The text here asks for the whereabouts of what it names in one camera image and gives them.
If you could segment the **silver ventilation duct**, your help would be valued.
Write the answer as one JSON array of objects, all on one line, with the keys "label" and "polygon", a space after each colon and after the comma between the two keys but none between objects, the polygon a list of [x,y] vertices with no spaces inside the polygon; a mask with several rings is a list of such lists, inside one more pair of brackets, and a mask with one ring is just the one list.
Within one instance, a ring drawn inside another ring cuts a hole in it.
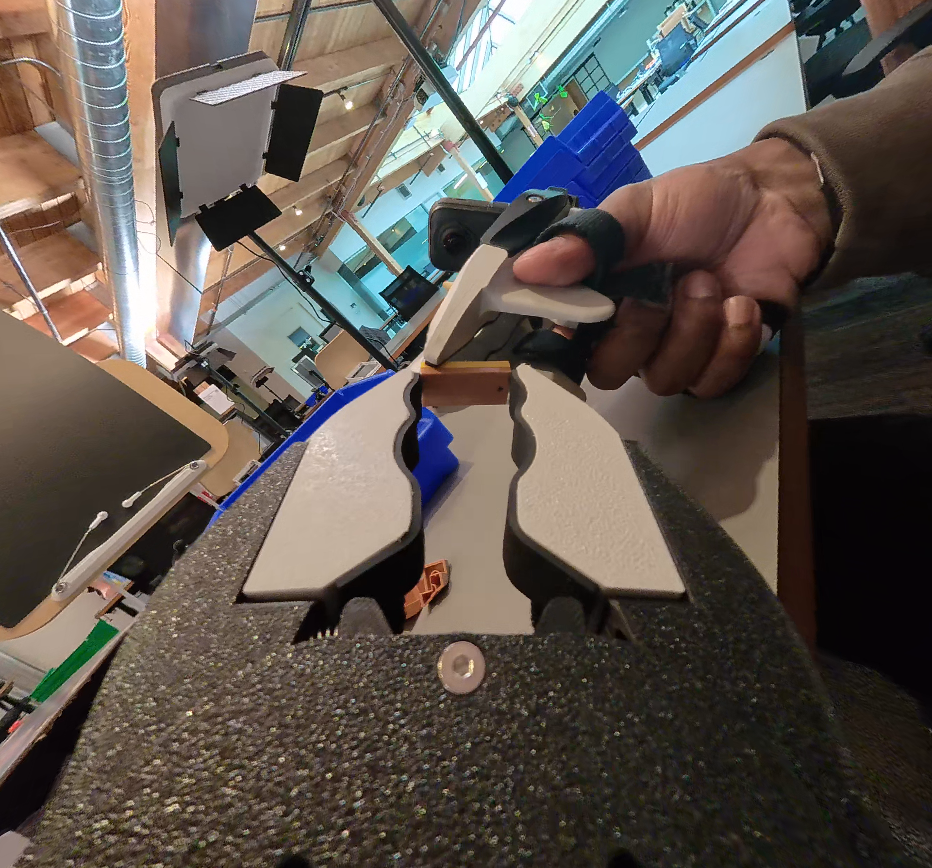
[{"label": "silver ventilation duct", "polygon": [[146,367],[123,0],[46,0],[123,359]]}]

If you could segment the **black computer monitor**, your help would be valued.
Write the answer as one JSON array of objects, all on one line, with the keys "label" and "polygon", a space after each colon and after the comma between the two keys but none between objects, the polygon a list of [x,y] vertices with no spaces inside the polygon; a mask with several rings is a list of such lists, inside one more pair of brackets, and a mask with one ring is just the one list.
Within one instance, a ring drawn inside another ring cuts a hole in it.
[{"label": "black computer monitor", "polygon": [[440,287],[411,266],[379,292],[380,297],[405,321],[411,321]]}]

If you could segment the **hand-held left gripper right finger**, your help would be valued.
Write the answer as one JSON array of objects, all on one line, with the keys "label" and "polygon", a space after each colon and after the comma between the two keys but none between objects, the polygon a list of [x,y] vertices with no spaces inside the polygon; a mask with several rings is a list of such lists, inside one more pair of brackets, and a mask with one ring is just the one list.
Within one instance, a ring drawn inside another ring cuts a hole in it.
[{"label": "hand-held left gripper right finger", "polygon": [[507,574],[533,601],[677,599],[685,586],[618,432],[529,364],[512,372]]}]

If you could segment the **person's right hand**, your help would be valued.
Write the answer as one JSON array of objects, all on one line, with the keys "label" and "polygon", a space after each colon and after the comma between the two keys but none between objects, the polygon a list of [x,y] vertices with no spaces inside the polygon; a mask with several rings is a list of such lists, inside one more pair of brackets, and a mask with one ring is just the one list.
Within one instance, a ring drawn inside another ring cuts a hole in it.
[{"label": "person's right hand", "polygon": [[667,305],[617,307],[587,365],[604,391],[634,377],[656,396],[732,390],[758,356],[764,303],[791,310],[833,234],[817,164],[781,139],[625,186],[600,210],[623,229],[618,269],[677,275]]}]

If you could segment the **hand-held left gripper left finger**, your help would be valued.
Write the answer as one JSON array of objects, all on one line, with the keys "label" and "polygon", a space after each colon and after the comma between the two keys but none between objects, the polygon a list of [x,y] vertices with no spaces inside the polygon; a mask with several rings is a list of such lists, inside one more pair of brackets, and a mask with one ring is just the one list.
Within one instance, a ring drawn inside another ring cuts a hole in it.
[{"label": "hand-held left gripper left finger", "polygon": [[243,586],[252,601],[402,603],[424,569],[420,376],[394,373],[310,438]]}]

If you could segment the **blue plastic bin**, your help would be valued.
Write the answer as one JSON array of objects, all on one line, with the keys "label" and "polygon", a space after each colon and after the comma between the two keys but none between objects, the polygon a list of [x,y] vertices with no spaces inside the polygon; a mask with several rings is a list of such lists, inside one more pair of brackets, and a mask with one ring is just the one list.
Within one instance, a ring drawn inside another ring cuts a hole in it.
[{"label": "blue plastic bin", "polygon": [[[389,379],[390,375],[388,372],[379,373],[331,392],[274,453],[269,455],[251,472],[249,477],[245,478],[233,492],[227,495],[223,503],[217,507],[210,525],[213,525],[220,518],[221,512],[232,508],[290,447],[297,443],[308,442],[311,436],[335,414],[346,406],[353,404],[359,396],[363,396]],[[458,469],[460,462],[450,449],[450,444],[453,441],[452,433],[440,418],[427,407],[422,408],[422,417],[417,425],[417,441],[419,459],[413,470],[413,475],[421,489],[422,504],[426,505],[434,498],[437,490],[440,489],[448,477]]]}]

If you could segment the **studio light panel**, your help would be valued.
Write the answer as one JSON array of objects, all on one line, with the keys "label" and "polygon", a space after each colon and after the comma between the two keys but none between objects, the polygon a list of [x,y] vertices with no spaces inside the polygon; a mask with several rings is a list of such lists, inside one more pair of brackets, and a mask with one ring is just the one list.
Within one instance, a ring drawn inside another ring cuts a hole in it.
[{"label": "studio light panel", "polygon": [[258,183],[302,176],[324,99],[305,75],[251,52],[154,83],[170,243],[193,221],[222,250],[281,217]]}]

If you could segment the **black slanted pole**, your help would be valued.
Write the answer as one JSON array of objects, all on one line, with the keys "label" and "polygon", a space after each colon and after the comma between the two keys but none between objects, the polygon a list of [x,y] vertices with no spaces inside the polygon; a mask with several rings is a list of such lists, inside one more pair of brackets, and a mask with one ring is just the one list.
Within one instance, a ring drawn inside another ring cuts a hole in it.
[{"label": "black slanted pole", "polygon": [[414,29],[408,24],[401,11],[392,0],[371,0],[379,12],[386,18],[392,30],[402,42],[424,77],[428,78],[442,101],[449,107],[452,115],[476,144],[491,169],[502,183],[513,178],[513,173],[503,157],[489,140],[483,128],[473,117],[460,95],[444,75],[442,69],[420,41]]}]

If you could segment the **green plastic sheet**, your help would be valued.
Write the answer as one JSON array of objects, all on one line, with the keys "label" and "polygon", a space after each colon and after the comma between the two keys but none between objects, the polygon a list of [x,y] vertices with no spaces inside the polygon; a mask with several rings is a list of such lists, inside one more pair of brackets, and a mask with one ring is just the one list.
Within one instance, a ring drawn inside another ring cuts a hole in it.
[{"label": "green plastic sheet", "polygon": [[30,702],[38,705],[52,696],[86,663],[96,657],[106,645],[120,634],[120,630],[104,619],[97,620],[93,629],[76,649],[57,667],[47,671],[29,695]]}]

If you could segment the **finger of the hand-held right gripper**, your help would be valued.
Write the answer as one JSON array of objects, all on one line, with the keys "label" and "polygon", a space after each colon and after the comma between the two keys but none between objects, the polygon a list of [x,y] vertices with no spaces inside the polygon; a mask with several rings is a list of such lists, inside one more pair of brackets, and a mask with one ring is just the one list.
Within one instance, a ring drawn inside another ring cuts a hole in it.
[{"label": "finger of the hand-held right gripper", "polygon": [[581,284],[529,285],[514,274],[515,259],[503,248],[479,246],[463,264],[429,326],[424,360],[439,366],[500,314],[542,317],[557,324],[593,324],[610,319],[615,303]]}]

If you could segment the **stack of blue bins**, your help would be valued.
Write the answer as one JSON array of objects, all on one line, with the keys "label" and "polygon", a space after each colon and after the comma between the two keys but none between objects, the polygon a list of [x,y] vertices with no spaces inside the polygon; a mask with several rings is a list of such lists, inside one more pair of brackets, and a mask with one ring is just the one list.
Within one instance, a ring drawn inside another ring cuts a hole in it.
[{"label": "stack of blue bins", "polygon": [[565,129],[543,140],[495,199],[510,203],[526,191],[555,187],[582,208],[596,208],[623,186],[651,178],[634,137],[627,113],[600,91]]}]

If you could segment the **brown toy brick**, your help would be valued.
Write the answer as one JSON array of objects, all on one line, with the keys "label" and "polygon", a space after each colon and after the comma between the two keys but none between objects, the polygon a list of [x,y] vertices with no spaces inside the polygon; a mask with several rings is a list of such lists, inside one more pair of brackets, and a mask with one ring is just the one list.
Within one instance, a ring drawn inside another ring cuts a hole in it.
[{"label": "brown toy brick", "polygon": [[426,563],[420,578],[404,596],[404,618],[415,618],[429,606],[448,587],[449,576],[450,565],[446,559]]},{"label": "brown toy brick", "polygon": [[507,361],[421,362],[422,404],[431,408],[503,405],[508,402],[511,364]]}]

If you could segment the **black board with plywood rim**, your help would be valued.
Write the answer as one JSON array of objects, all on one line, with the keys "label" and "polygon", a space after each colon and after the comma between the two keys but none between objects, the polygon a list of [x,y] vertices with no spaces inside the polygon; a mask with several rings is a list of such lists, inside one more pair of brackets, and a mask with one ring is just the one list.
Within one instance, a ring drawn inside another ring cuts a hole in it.
[{"label": "black board with plywood rim", "polygon": [[50,621],[78,593],[84,555],[126,550],[224,456],[225,428],[136,364],[157,406],[106,368],[2,313],[2,638]]}]

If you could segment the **black light stand pole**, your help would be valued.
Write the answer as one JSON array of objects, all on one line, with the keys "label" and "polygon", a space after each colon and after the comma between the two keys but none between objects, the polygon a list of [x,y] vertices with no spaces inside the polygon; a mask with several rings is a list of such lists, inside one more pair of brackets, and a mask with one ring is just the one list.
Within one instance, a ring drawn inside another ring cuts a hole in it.
[{"label": "black light stand pole", "polygon": [[398,371],[399,365],[395,362],[394,358],[385,351],[384,347],[367,338],[341,311],[339,311],[338,308],[315,289],[313,285],[314,280],[310,274],[298,271],[289,265],[286,259],[281,256],[280,252],[267,244],[258,233],[250,232],[247,234],[247,238],[259,248],[263,256],[279,269],[287,281],[310,301],[317,303],[329,320],[337,326],[340,326],[344,332],[348,333],[356,340],[356,343],[367,350],[369,355],[379,362],[383,369],[391,372]]}]

